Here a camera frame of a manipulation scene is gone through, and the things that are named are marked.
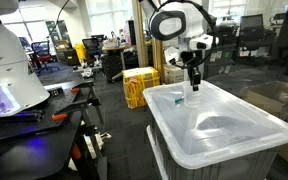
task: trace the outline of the cable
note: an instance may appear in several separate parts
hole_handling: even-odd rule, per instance
[[[151,22],[152,17],[155,15],[155,13],[159,12],[164,6],[166,6],[167,4],[173,3],[173,2],[178,2],[178,3],[189,3],[192,4],[195,8],[197,8],[199,10],[199,12],[203,15],[204,19],[207,21],[207,23],[209,24],[211,30],[212,30],[212,35],[213,35],[213,40],[212,40],[212,45],[211,48],[209,50],[209,53],[207,55],[205,55],[205,57],[203,59],[201,59],[200,61],[197,61],[195,64],[193,65],[188,65],[189,63],[191,63],[194,60],[197,60],[197,57],[190,59],[189,61],[187,61],[182,67],[180,67],[182,69],[186,69],[189,67],[194,67],[194,66],[199,66],[202,63],[204,63],[204,61],[210,57],[210,55],[212,54],[215,46],[216,46],[216,35],[215,35],[215,31],[214,31],[214,25],[212,23],[212,19],[210,17],[210,15],[208,14],[208,12],[205,11],[205,9],[203,8],[203,6],[193,2],[193,1],[186,1],[186,0],[168,0],[166,2],[164,2],[163,4],[161,4],[161,6],[157,9],[154,10],[153,14],[150,17],[149,22]]]
[[[63,9],[65,8],[65,6],[67,5],[67,3],[68,3],[69,1],[70,1],[70,0],[67,0],[67,1],[65,2],[65,4],[62,6],[60,12],[59,12],[58,15],[57,15],[56,24],[55,24],[55,26],[53,27],[53,29],[50,31],[50,33],[48,34],[48,36],[46,36],[46,39],[48,39],[48,38],[50,37],[50,35],[53,33],[53,31],[54,31],[55,28],[57,27],[58,22],[59,22],[59,19],[60,19],[60,16],[61,16],[61,13],[62,13]],[[41,45],[41,42],[37,45],[37,47],[36,47],[35,49],[37,50],[37,49],[40,47],[40,45]]]

